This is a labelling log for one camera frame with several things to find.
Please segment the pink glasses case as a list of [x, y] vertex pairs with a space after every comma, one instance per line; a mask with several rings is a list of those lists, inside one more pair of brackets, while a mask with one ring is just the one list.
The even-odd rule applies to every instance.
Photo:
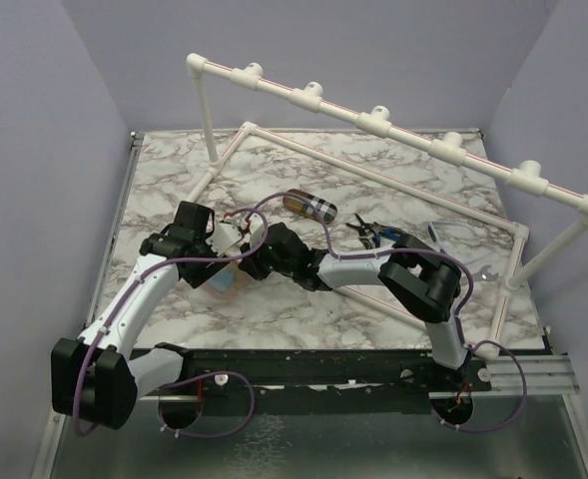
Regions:
[[254, 282], [239, 265], [238, 260], [227, 263], [203, 284], [202, 289], [209, 295], [224, 300], [236, 297]]

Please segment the plaid glasses case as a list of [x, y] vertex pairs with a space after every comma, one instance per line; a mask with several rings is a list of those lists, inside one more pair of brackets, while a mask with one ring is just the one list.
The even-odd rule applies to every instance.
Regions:
[[283, 197], [284, 207], [292, 213], [316, 222], [332, 223], [337, 216], [337, 206], [318, 196], [298, 189], [290, 189]]

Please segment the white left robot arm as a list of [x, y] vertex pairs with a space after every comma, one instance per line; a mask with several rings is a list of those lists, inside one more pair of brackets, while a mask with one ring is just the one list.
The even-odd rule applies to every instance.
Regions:
[[194, 384], [195, 370], [163, 346], [133, 359], [143, 327], [160, 301], [181, 280], [193, 288], [229, 261], [241, 229], [217, 222], [212, 209], [179, 204], [173, 221], [144, 239], [125, 284], [77, 338], [61, 338], [51, 351], [51, 402], [55, 412], [93, 426], [121, 428], [137, 400], [162, 384], [180, 394]]

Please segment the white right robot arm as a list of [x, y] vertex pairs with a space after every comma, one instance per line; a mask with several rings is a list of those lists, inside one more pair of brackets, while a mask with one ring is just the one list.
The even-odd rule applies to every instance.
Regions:
[[309, 291], [386, 287], [425, 324], [435, 361], [434, 382], [454, 390], [467, 380], [468, 351], [458, 314], [473, 292], [473, 278], [456, 258], [407, 234], [391, 246], [373, 249], [311, 248], [283, 223], [259, 228], [240, 251], [240, 269], [256, 280], [278, 273]]

